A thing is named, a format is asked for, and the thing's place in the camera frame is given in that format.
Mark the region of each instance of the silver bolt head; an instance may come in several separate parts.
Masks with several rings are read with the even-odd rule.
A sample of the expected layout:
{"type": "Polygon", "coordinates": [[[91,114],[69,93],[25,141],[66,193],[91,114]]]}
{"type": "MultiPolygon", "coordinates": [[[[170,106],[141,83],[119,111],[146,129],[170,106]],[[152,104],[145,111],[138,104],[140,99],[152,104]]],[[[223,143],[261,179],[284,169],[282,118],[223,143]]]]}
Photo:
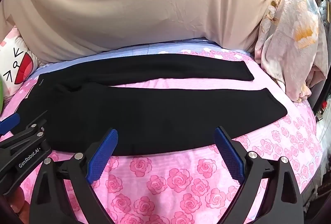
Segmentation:
{"type": "Polygon", "coordinates": [[[283,162],[283,163],[288,163],[289,162],[289,159],[287,159],[286,157],[281,157],[280,160],[283,162]]]}
{"type": "Polygon", "coordinates": [[[77,159],[77,160],[80,160],[83,157],[84,157],[84,155],[82,153],[76,153],[75,154],[75,159],[77,159]]]}
{"type": "Polygon", "coordinates": [[[44,164],[50,164],[51,161],[52,161],[51,158],[46,158],[46,159],[44,159],[44,164]]]}
{"type": "Polygon", "coordinates": [[[250,158],[252,158],[252,159],[256,159],[256,158],[258,157],[258,154],[257,154],[256,152],[254,152],[254,151],[250,151],[250,152],[248,153],[248,156],[249,156],[250,158]]]}

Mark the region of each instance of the pink rose pattern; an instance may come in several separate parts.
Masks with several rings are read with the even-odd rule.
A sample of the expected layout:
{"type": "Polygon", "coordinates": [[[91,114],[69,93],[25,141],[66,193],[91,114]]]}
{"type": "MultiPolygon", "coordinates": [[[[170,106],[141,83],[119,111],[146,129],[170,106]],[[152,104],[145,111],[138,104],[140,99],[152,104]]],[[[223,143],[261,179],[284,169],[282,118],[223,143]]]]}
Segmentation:
{"type": "Polygon", "coordinates": [[[252,151],[256,152],[260,157],[263,157],[264,155],[261,147],[252,146],[252,151]]]}
{"type": "Polygon", "coordinates": [[[273,151],[273,143],[269,139],[262,139],[261,140],[262,150],[271,155],[273,151]]]}
{"type": "Polygon", "coordinates": [[[135,157],[130,163],[130,170],[137,177],[143,177],[152,170],[152,161],[146,157],[135,157]]]}
{"type": "MultiPolygon", "coordinates": [[[[203,51],[196,55],[244,60],[256,65],[249,57],[234,52],[203,51]]],[[[37,80],[32,78],[28,81],[24,83],[27,88],[24,94],[32,87],[28,89],[28,84],[34,85],[37,80]]],[[[14,96],[11,103],[17,102],[15,98],[14,96]]],[[[308,105],[300,103],[296,107],[299,110],[303,108],[301,115],[297,113],[295,116],[293,109],[287,107],[289,115],[263,128],[263,132],[258,130],[257,134],[254,132],[236,140],[248,151],[254,150],[265,158],[277,160],[281,156],[288,156],[299,188],[303,190],[320,164],[321,147],[315,138],[316,124],[308,105]]],[[[13,113],[7,111],[4,111],[3,116],[13,113]]],[[[115,224],[194,224],[197,223],[197,214],[208,212],[207,208],[212,209],[212,214],[219,214],[220,218],[234,198],[239,184],[231,179],[216,145],[206,147],[205,151],[190,151],[189,154],[190,157],[186,158],[185,153],[175,153],[180,161],[173,159],[166,165],[165,156],[112,156],[101,178],[93,182],[92,187],[102,203],[107,205],[106,211],[115,224]],[[159,202],[164,198],[178,202],[168,211],[167,206],[160,205],[159,202]]],[[[55,151],[51,154],[55,161],[69,159],[71,156],[55,151]]],[[[38,168],[22,183],[27,201],[31,198],[37,171],[38,168]]],[[[263,193],[261,190],[266,188],[266,184],[267,180],[262,180],[258,193],[263,193]]],[[[76,215],[83,219],[71,182],[65,181],[65,186],[76,215]]]]}
{"type": "Polygon", "coordinates": [[[278,131],[272,131],[271,133],[272,133],[272,138],[276,142],[280,143],[280,134],[279,134],[279,132],[278,131]]]}
{"type": "Polygon", "coordinates": [[[115,169],[119,166],[119,157],[117,156],[112,156],[108,160],[106,167],[105,167],[105,172],[110,172],[112,169],[115,169]]]}
{"type": "Polygon", "coordinates": [[[218,188],[214,188],[206,195],[205,201],[209,208],[221,208],[225,206],[226,194],[218,188]]]}
{"type": "Polygon", "coordinates": [[[96,181],[94,181],[93,183],[92,183],[92,185],[91,185],[91,187],[93,188],[93,189],[96,189],[96,188],[98,188],[100,186],[100,180],[96,180],[96,181]]]}
{"type": "Polygon", "coordinates": [[[229,192],[227,193],[226,198],[227,198],[229,201],[232,201],[233,198],[235,197],[237,191],[238,191],[238,188],[237,188],[237,187],[235,187],[235,186],[230,186],[230,187],[229,187],[229,192]]]}
{"type": "Polygon", "coordinates": [[[170,224],[194,224],[192,215],[187,215],[183,212],[176,212],[170,220],[170,224]]]}
{"type": "Polygon", "coordinates": [[[214,160],[199,160],[197,171],[203,175],[204,178],[210,178],[217,170],[216,162],[214,160]]]}
{"type": "Polygon", "coordinates": [[[169,224],[170,221],[166,217],[160,217],[159,215],[151,215],[146,224],[169,224]]]}
{"type": "Polygon", "coordinates": [[[252,221],[253,221],[252,219],[246,217],[244,224],[248,224],[248,223],[250,223],[250,222],[252,222],[252,221]]]}
{"type": "Polygon", "coordinates": [[[143,224],[143,223],[144,221],[140,217],[128,213],[126,213],[120,221],[120,224],[143,224]]]}
{"type": "Polygon", "coordinates": [[[209,190],[209,183],[207,180],[205,179],[195,179],[193,181],[193,185],[191,186],[191,191],[193,192],[194,195],[197,195],[197,196],[203,196],[205,195],[208,190],[209,190]]]}
{"type": "Polygon", "coordinates": [[[185,214],[193,214],[202,206],[200,197],[197,195],[192,195],[186,193],[183,195],[183,200],[180,202],[180,208],[184,211],[185,214]]]}
{"type": "Polygon", "coordinates": [[[168,187],[166,179],[157,175],[152,175],[146,185],[153,195],[160,194],[168,187]]]}
{"type": "Polygon", "coordinates": [[[169,171],[169,177],[167,179],[168,186],[180,193],[191,184],[193,178],[190,176],[190,172],[186,169],[171,169],[169,171]]]}
{"type": "Polygon", "coordinates": [[[76,211],[80,211],[81,209],[80,209],[80,206],[79,206],[79,203],[78,203],[78,201],[77,201],[77,198],[76,198],[75,194],[70,193],[70,194],[68,195],[68,197],[69,197],[69,201],[70,201],[70,204],[71,204],[71,206],[72,206],[72,209],[73,209],[75,212],[76,212],[76,211]]]}
{"type": "Polygon", "coordinates": [[[131,200],[129,197],[123,194],[118,194],[115,199],[112,200],[111,206],[117,213],[128,213],[131,210],[131,200]]]}
{"type": "Polygon", "coordinates": [[[282,131],[282,135],[283,136],[289,137],[289,131],[286,128],[282,127],[281,128],[281,131],[282,131]]]}
{"type": "Polygon", "coordinates": [[[110,216],[110,218],[113,220],[115,224],[118,224],[118,216],[115,212],[111,211],[110,209],[106,208],[107,214],[110,216]]]}
{"type": "Polygon", "coordinates": [[[37,168],[34,170],[35,173],[36,173],[36,175],[38,175],[38,173],[39,173],[39,171],[40,171],[40,168],[41,168],[41,164],[39,164],[39,165],[37,166],[37,168]]]}
{"type": "Polygon", "coordinates": [[[235,138],[234,140],[239,141],[244,146],[245,149],[248,149],[248,147],[251,144],[251,142],[248,139],[248,136],[246,135],[235,138]]]}
{"type": "Polygon", "coordinates": [[[143,216],[150,216],[155,209],[155,205],[147,196],[141,197],[134,202],[134,211],[143,216]]]}
{"type": "Polygon", "coordinates": [[[108,180],[106,180],[106,187],[108,193],[116,193],[123,189],[122,180],[114,175],[109,175],[108,180]]]}

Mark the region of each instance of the beige duvet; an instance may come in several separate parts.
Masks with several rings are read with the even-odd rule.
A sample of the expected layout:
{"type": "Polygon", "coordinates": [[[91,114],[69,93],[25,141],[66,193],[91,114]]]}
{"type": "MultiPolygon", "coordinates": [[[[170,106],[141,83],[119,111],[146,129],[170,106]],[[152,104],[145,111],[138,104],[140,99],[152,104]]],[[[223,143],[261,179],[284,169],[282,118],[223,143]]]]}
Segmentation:
{"type": "Polygon", "coordinates": [[[253,51],[269,1],[3,0],[0,39],[16,24],[44,63],[194,37],[253,51]]]}

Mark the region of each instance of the blue rubber pad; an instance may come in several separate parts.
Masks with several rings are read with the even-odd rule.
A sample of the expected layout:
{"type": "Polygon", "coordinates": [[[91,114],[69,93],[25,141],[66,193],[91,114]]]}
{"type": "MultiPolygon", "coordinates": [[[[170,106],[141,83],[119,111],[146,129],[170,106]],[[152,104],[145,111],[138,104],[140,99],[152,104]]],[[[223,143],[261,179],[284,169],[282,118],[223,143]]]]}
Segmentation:
{"type": "Polygon", "coordinates": [[[215,129],[214,139],[232,178],[242,184],[245,180],[243,161],[220,128],[215,129]]]}
{"type": "Polygon", "coordinates": [[[118,140],[119,136],[117,131],[115,129],[111,129],[88,163],[86,175],[86,180],[88,183],[92,184],[100,178],[109,158],[117,146],[118,140]]]}
{"type": "Polygon", "coordinates": [[[15,113],[8,118],[5,118],[0,122],[0,136],[5,135],[11,129],[13,129],[17,124],[19,124],[20,117],[19,114],[15,113]]]}

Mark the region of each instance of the bed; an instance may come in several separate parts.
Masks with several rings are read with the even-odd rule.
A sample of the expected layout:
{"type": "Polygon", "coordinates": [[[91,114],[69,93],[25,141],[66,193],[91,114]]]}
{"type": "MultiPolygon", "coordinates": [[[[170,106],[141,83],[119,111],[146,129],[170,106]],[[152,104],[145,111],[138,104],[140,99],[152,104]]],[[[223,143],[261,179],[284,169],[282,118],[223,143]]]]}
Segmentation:
{"type": "MultiPolygon", "coordinates": [[[[72,61],[47,64],[38,68],[4,109],[0,120],[15,112],[43,73],[63,69],[81,62],[143,54],[182,53],[201,55],[228,61],[245,61],[254,81],[226,79],[157,79],[119,87],[182,88],[182,89],[242,89],[268,88],[287,109],[288,115],[274,124],[244,135],[240,141],[246,150],[264,158],[286,156],[294,170],[302,192],[317,171],[323,150],[316,138],[316,123],[312,109],[305,100],[293,103],[279,86],[244,51],[230,51],[205,39],[184,40],[126,47],[72,61]]],[[[238,114],[233,115],[240,122],[238,114]]],[[[72,154],[53,151],[54,161],[69,159],[72,154]]],[[[40,166],[22,183],[25,198],[30,201],[40,166]]],[[[253,220],[261,204],[267,180],[262,180],[255,202],[246,219],[253,220]]],[[[79,207],[70,181],[65,182],[68,196],[77,219],[87,223],[79,207]]],[[[106,211],[115,223],[216,223],[226,211],[239,188],[222,160],[217,147],[209,146],[149,156],[113,156],[101,176],[92,185],[106,211]]]]}

